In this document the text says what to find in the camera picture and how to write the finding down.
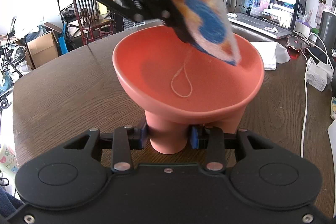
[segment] speaker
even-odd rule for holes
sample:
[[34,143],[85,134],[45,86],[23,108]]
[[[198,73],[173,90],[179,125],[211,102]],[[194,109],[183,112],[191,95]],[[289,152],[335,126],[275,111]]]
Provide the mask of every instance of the speaker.
[[[323,40],[327,54],[332,58],[331,49],[335,48],[336,41],[336,15],[329,11],[322,13],[319,37]],[[324,50],[322,42],[317,38],[316,45]]]

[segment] bowl rim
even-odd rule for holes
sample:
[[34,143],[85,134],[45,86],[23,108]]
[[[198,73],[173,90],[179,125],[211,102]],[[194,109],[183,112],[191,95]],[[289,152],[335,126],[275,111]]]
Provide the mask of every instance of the bowl rim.
[[234,35],[236,37],[240,37],[241,39],[243,39],[246,43],[248,43],[251,46],[251,50],[255,51],[257,53],[257,55],[260,58],[260,64],[261,64],[261,68],[262,68],[262,72],[260,74],[260,78],[258,80],[258,83],[256,85],[256,87],[254,88],[254,90],[250,93],[250,95],[248,97],[246,97],[244,100],[231,105],[231,106],[227,106],[227,107],[223,107],[220,109],[216,109],[216,110],[211,110],[211,111],[203,111],[203,112],[199,112],[199,111],[188,111],[188,110],[182,110],[170,105],[167,105],[166,103],[163,103],[157,99],[154,99],[153,97],[149,96],[148,94],[146,94],[145,92],[143,92],[142,90],[140,90],[139,88],[137,88],[136,86],[131,84],[131,81],[121,72],[120,70],[120,66],[118,64],[117,61],[117,51],[118,51],[118,47],[120,47],[120,44],[122,44],[122,42],[124,40],[126,40],[129,36],[132,36],[133,34],[137,33],[137,32],[143,32],[143,31],[148,31],[148,29],[151,28],[169,28],[167,26],[164,25],[159,25],[159,26],[153,26],[153,27],[148,27],[139,31],[136,31],[134,33],[131,33],[129,35],[127,35],[126,37],[124,37],[122,40],[120,40],[118,42],[118,44],[115,46],[114,50],[113,50],[113,54],[112,54],[112,62],[113,62],[113,66],[115,69],[115,72],[117,74],[117,77],[119,79],[120,84],[126,85],[128,90],[131,90],[134,94],[137,94],[137,97],[141,97],[142,98],[142,103],[138,103],[137,100],[134,100],[133,98],[133,94],[129,94],[127,92],[127,95],[136,103],[138,104],[141,108],[145,109],[146,111],[155,113],[155,114],[164,114],[170,117],[183,117],[183,118],[206,118],[206,117],[214,117],[214,116],[221,116],[223,114],[229,113],[229,112],[234,112],[238,109],[241,109],[243,107],[245,107],[249,102],[251,102],[253,100],[253,98],[257,95],[257,93],[259,92],[261,85],[263,84],[263,80],[264,80],[264,75],[265,75],[265,70],[264,70],[264,63],[263,60],[259,54],[259,52],[257,51],[257,49],[245,38],[239,36],[238,34]]

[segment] green object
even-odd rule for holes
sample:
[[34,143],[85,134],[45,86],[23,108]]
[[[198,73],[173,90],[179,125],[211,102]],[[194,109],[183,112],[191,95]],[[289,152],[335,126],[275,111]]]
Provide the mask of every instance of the green object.
[[311,29],[311,32],[313,32],[314,34],[319,34],[319,29],[316,29],[316,28],[312,28]]

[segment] pink bowl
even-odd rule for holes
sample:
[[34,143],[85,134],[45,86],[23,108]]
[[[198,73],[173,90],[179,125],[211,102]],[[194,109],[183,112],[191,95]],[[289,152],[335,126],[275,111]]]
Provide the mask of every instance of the pink bowl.
[[[247,104],[264,78],[263,61],[246,39],[236,35],[241,62],[231,66],[181,42],[174,30],[156,26],[122,39],[113,65],[126,93],[145,110],[152,146],[164,154],[187,143],[190,124],[213,124],[234,133]],[[188,54],[186,71],[193,86],[188,98],[177,96],[171,80]],[[174,88],[186,95],[190,86],[182,72]]]

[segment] laptop keyboard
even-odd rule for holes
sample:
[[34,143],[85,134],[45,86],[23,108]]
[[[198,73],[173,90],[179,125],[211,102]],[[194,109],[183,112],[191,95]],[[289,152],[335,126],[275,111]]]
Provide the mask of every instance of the laptop keyboard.
[[271,28],[277,27],[278,28],[278,33],[288,32],[288,30],[284,30],[284,29],[282,29],[278,26],[275,26],[273,24],[270,24],[270,23],[265,22],[263,20],[260,20],[258,18],[249,17],[249,16],[246,16],[246,15],[243,15],[243,14],[241,14],[239,16],[239,21],[250,24],[250,25],[251,25],[251,23],[257,23],[257,24],[260,24],[261,26],[263,26],[263,28],[264,27],[271,27]]

